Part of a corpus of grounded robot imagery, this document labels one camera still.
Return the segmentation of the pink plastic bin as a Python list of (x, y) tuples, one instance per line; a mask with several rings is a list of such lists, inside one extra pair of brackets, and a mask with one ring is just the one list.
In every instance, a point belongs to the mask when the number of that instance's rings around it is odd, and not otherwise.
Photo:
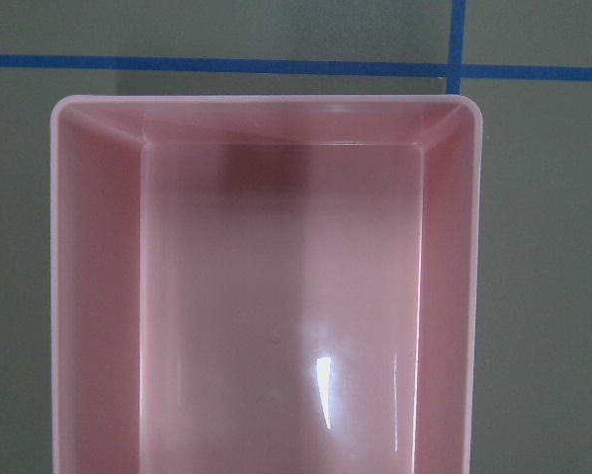
[(466, 473), (482, 115), (460, 95), (70, 96), (56, 473)]

